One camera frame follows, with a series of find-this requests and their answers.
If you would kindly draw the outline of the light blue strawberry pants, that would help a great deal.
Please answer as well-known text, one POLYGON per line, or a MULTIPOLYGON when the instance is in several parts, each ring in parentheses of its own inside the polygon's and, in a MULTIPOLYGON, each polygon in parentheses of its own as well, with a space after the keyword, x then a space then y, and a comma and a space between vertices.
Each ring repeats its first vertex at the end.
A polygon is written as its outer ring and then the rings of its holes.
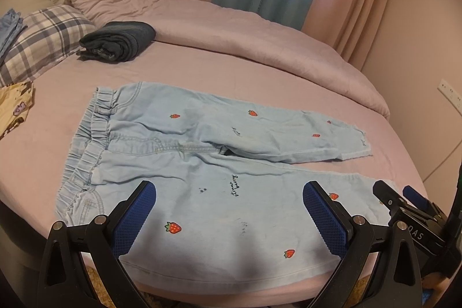
POLYGON ((388 222, 372 178, 307 168, 370 155, 361 130, 323 114, 160 83, 98 87, 72 140, 56 213, 88 223, 150 181, 157 202, 122 259, 129 275, 184 294, 257 292, 338 263, 303 204, 309 181, 351 214, 388 222))

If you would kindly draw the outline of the white wall socket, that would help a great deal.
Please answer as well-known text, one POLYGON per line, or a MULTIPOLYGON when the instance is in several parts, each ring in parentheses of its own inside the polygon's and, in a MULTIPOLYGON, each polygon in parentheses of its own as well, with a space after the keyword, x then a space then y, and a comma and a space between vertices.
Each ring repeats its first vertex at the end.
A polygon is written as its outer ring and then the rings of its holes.
POLYGON ((457 109, 461 109, 461 95, 445 80, 439 82, 438 90, 457 109))

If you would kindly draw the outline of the pink bed with sheet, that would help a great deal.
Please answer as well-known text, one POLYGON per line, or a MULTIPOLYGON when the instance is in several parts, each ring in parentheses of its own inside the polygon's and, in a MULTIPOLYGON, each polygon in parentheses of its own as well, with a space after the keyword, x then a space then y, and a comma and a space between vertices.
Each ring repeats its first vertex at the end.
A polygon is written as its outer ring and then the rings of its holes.
POLYGON ((206 306, 317 294, 338 263, 305 210, 319 181, 387 223, 374 181, 424 190, 380 113, 230 55, 156 43, 131 63, 72 55, 40 76, 1 141, 1 194, 37 232, 110 213, 141 181, 157 202, 122 263, 138 286, 206 306))

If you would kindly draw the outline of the plaid pillow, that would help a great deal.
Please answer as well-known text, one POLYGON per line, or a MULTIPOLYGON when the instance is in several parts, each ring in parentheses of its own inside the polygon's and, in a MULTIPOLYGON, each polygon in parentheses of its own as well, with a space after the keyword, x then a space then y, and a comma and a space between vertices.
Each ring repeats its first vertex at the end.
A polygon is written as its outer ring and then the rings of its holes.
POLYGON ((56 5, 28 14, 23 31, 1 63, 1 87, 33 81, 80 48, 80 39, 96 30, 83 13, 56 5))

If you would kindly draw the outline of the yellow cartoon garment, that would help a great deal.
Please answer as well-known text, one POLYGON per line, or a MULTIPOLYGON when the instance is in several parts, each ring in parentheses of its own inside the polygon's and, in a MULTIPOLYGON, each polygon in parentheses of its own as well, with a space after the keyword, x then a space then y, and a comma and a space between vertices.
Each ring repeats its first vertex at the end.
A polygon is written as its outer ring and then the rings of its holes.
POLYGON ((31 81, 11 84, 1 88, 1 138, 4 138, 27 119, 33 105, 34 84, 31 81))

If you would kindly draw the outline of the pink duvet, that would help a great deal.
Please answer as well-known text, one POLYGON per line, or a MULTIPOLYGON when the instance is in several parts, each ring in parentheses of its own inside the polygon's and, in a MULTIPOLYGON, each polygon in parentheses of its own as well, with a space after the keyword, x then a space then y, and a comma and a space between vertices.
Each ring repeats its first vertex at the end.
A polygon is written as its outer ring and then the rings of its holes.
POLYGON ((70 0, 97 27, 143 21, 157 40, 235 55, 292 73, 389 118, 382 95, 329 45, 253 12, 199 0, 70 0))

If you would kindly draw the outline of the dark folded jeans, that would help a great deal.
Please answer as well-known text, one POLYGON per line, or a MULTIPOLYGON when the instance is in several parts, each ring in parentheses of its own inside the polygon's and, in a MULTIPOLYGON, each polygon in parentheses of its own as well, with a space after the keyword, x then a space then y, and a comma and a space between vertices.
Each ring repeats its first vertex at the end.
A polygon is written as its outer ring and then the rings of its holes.
POLYGON ((77 54, 83 60, 125 63, 144 52, 156 38, 151 25, 139 21, 113 21, 80 39, 77 54))

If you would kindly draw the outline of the folded blue denim garment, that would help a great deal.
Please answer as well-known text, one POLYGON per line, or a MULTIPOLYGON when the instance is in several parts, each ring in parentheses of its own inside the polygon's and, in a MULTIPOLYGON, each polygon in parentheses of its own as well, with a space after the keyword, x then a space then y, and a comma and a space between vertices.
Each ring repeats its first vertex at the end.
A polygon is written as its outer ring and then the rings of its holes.
POLYGON ((10 9, 1 17, 0 27, 0 59, 3 61, 18 37, 27 28, 19 12, 10 9))

